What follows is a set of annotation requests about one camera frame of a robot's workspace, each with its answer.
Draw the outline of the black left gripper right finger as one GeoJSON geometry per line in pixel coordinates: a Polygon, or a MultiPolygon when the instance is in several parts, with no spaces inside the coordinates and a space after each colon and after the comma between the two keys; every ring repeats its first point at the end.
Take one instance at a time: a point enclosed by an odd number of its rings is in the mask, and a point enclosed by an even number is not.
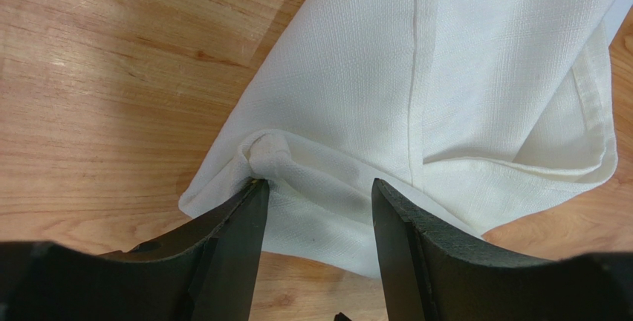
{"type": "Polygon", "coordinates": [[[371,192],[391,320],[630,320],[632,255],[548,261],[477,239],[386,181],[371,192]]]}

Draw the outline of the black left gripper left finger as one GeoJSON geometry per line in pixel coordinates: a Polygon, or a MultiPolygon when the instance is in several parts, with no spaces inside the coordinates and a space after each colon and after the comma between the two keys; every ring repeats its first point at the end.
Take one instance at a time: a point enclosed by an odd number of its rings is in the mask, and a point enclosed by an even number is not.
{"type": "Polygon", "coordinates": [[[1,244],[3,320],[246,320],[269,184],[132,250],[91,255],[52,241],[1,244]]]}

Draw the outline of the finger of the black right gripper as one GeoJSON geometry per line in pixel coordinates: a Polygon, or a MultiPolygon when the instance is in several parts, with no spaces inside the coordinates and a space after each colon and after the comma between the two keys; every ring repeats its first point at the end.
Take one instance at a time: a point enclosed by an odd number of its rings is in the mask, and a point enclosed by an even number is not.
{"type": "Polygon", "coordinates": [[[338,313],[334,317],[334,321],[351,321],[344,313],[338,313]]]}

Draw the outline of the white cloth napkin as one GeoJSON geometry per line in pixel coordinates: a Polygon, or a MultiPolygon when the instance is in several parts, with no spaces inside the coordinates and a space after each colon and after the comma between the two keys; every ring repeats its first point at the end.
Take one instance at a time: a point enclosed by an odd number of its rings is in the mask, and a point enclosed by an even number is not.
{"type": "Polygon", "coordinates": [[[270,183],[263,250],[380,275],[375,179],[481,236],[617,166],[615,0],[305,0],[179,206],[270,183]]]}

